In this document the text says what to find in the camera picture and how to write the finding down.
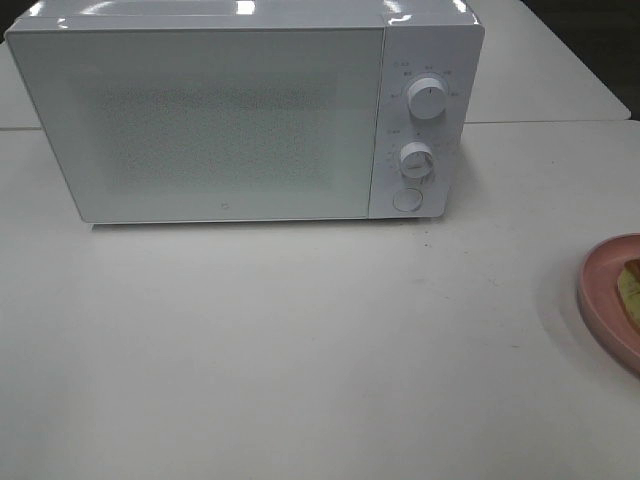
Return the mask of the upper white power knob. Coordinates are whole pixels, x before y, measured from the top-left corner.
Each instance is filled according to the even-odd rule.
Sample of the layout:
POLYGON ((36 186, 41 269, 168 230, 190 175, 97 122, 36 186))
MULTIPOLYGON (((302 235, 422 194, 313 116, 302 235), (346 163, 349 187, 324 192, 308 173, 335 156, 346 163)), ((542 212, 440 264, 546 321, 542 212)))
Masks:
POLYGON ((419 120, 431 120, 446 109, 448 86, 445 80, 428 74, 412 81, 406 91, 408 109, 419 120))

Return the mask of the white microwave oven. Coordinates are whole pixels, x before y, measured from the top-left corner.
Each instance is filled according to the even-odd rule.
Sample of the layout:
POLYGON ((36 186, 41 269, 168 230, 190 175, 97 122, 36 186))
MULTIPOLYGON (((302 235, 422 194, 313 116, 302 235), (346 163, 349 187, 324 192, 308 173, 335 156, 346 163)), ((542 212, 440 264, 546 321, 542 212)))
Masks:
POLYGON ((8 43, 13 33, 340 29, 378 29, 383 34, 367 215, 187 222, 442 215, 485 34, 478 16, 463 1, 39 1, 16 19, 5 41, 34 106, 8 43), (419 120, 408 109, 406 91, 412 81, 428 74, 445 80, 447 104, 438 117, 419 120), (427 177, 409 179, 401 173, 399 152, 411 142, 422 142, 433 152, 434 168, 427 177), (419 210, 394 208, 394 194, 405 188, 421 191, 419 210))

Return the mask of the round door release button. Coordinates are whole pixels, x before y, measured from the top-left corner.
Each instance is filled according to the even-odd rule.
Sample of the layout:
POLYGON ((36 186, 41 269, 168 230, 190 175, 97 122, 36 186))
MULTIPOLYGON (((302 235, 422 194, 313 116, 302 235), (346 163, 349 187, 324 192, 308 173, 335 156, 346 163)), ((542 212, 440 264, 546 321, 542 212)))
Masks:
POLYGON ((400 212, 415 212, 423 203, 423 195, 420 190, 405 188, 396 192, 393 196, 393 206, 400 212))

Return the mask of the lower white timer knob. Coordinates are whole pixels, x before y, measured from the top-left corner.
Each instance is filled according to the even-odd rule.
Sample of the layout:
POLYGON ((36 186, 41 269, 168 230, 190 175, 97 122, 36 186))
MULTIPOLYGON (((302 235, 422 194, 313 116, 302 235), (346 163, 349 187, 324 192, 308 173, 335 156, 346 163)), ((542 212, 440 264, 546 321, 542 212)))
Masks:
POLYGON ((427 177, 434 168, 433 152, 422 142, 408 143, 399 152, 399 166, 402 175, 409 179, 427 177))

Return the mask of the toast sandwich with lettuce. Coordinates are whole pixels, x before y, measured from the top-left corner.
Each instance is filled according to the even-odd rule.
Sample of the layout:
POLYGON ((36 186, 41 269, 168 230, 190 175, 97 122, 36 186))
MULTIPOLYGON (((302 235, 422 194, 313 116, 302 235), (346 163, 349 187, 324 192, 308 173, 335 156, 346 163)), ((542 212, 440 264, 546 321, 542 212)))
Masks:
POLYGON ((624 263, 617 279, 617 290, 630 325, 640 328, 640 282, 639 259, 631 259, 624 263))

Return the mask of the pink round plate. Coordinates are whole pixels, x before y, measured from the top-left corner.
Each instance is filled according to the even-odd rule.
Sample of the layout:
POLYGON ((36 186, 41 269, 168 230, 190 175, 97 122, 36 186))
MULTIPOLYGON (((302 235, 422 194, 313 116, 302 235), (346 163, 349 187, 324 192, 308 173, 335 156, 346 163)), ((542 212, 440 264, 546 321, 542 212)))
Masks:
POLYGON ((639 322, 628 312, 618 288, 625 264, 639 258, 639 235, 611 237, 584 257, 577 276, 582 319, 595 340, 619 364, 639 374, 639 322))

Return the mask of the white microwave door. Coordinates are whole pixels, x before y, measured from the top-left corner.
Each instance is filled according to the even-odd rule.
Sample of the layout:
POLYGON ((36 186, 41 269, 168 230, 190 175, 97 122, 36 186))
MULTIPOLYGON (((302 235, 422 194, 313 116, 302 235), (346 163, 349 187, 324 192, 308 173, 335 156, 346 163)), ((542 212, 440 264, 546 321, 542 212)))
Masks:
POLYGON ((89 223, 363 218, 378 29, 13 33, 89 223))

